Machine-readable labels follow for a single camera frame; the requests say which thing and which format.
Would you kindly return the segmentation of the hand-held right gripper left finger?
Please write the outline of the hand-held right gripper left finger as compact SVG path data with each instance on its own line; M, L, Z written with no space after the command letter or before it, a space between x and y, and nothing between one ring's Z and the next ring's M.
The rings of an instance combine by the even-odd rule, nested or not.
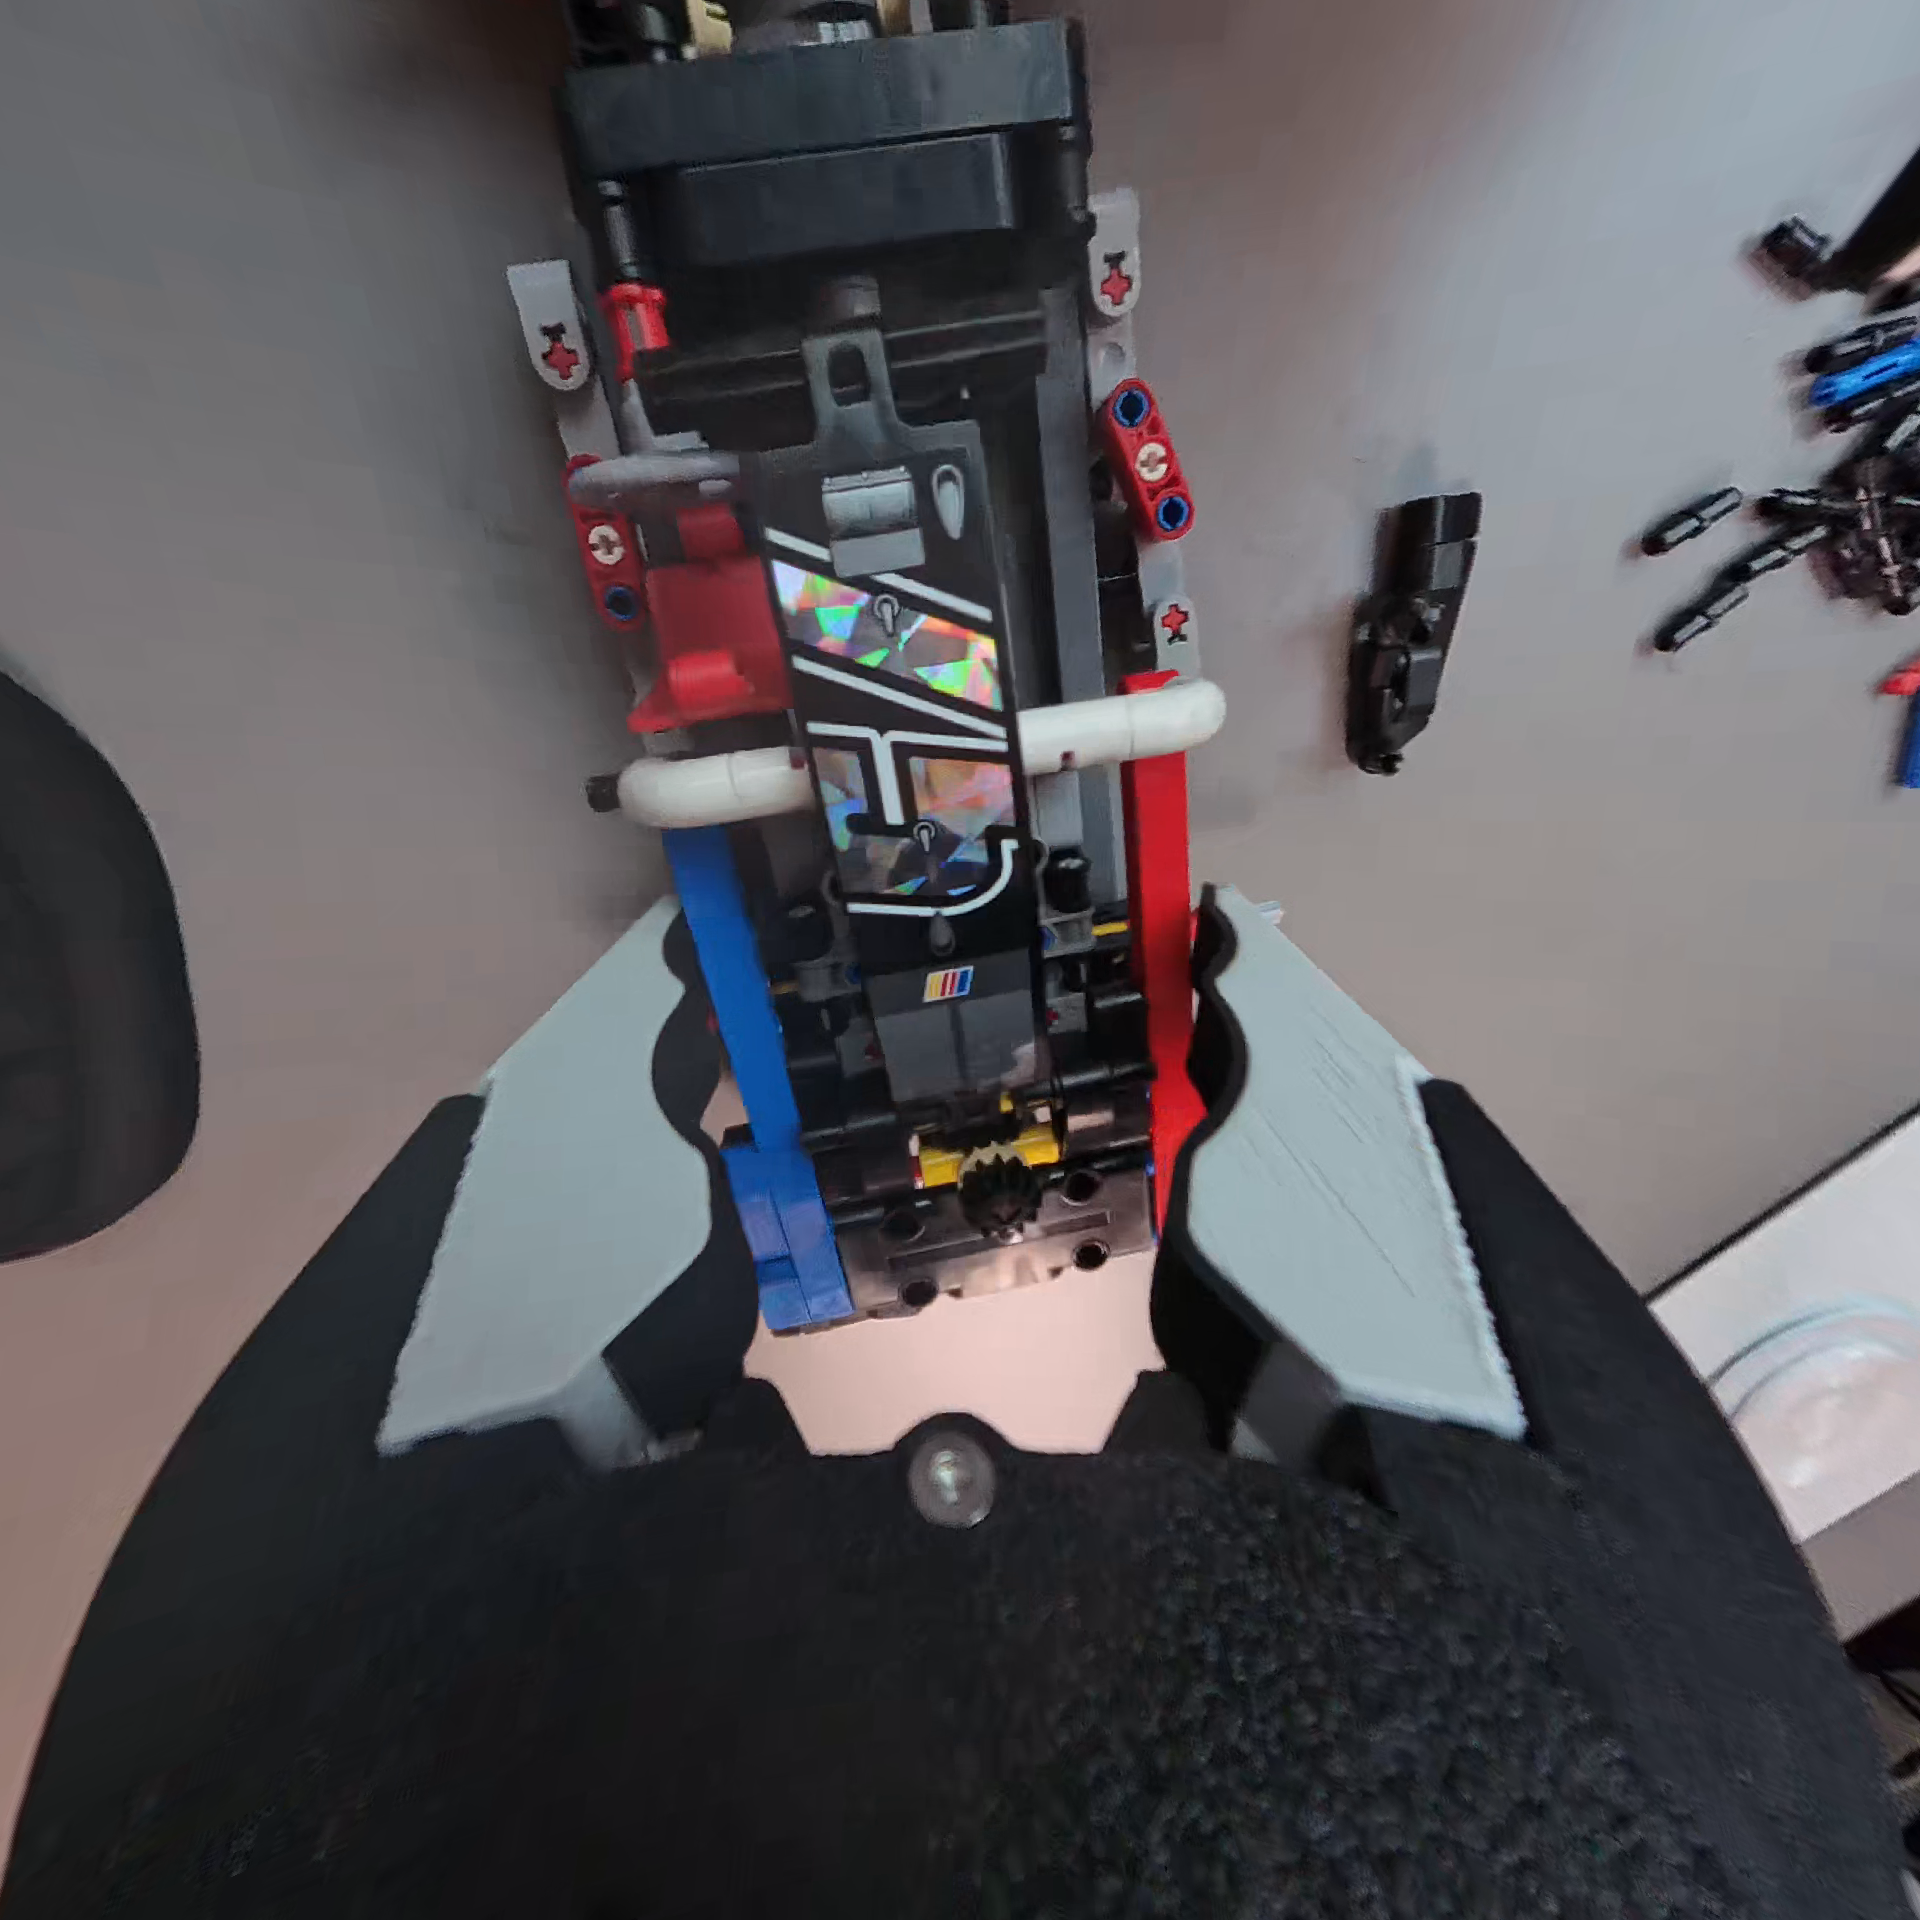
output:
M721 1074L666 897L489 1071L379 1454L523 1424L555 1426L594 1472L697 1446L759 1323L705 1130Z

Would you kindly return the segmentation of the black rubber tire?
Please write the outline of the black rubber tire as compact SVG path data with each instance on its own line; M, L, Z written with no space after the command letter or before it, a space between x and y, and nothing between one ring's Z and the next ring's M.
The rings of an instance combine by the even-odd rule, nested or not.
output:
M107 1231L201 1120L177 893L122 775L2 677L2 1259Z

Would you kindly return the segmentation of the white book stand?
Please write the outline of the white book stand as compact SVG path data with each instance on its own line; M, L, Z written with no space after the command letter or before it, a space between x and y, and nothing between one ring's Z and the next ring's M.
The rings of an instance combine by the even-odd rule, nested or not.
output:
M1919 1469L1919 1115L1861 1143L1648 1303L1789 1536Z

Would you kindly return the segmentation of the grey desk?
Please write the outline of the grey desk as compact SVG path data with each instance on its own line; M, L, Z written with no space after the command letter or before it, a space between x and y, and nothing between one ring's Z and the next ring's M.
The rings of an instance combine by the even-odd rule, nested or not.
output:
M1195 870L1466 1082L1640 1285L1916 1099L1914 623L1796 568L1673 661L1693 493L1808 466L1839 330L1741 246L1916 145L1916 6L1085 6L1197 494ZM4 653L145 805L180 1176L4 1273L4 1689L444 1094L624 931L617 661L505 289L565 227L547 6L4 6ZM1434 719L1347 755L1377 520L1479 493Z

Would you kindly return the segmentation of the toy brick car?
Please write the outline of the toy brick car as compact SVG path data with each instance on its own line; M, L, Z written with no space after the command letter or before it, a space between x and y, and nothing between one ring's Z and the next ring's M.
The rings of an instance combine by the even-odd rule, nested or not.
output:
M571 257L519 264L743 1102L764 1323L1156 1243L1205 1115L1194 493L1084 40L1009 6L561 6Z

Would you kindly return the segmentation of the black angled brick connector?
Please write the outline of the black angled brick connector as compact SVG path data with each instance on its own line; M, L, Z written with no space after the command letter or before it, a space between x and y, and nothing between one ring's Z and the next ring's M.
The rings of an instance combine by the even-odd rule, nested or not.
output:
M1479 493L1431 494L1377 520L1347 683L1347 755L1369 777L1397 775L1434 720L1479 554L1482 507Z

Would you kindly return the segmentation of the pile of black blue pins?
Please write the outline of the pile of black blue pins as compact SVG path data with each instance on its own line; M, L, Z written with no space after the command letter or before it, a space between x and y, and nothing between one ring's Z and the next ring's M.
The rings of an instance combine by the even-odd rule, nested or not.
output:
M1757 494L1723 485L1651 522L1640 561L1663 561L1723 525L1746 520L1756 536L1644 639L1652 656L1677 656L1716 634L1757 583L1811 566L1817 585L1885 617L1919 610L1919 295L1916 253L1863 294L1850 330L1807 347L1793 384L1819 440L1841 455L1817 481Z

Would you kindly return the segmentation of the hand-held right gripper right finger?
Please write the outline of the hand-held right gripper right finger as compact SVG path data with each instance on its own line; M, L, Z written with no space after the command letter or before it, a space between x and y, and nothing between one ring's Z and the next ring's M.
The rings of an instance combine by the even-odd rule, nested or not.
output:
M1429 1071L1232 886L1194 945L1203 1115L1170 1163L1152 1315L1209 1443L1313 1471L1354 1416L1528 1435L1429 1123Z

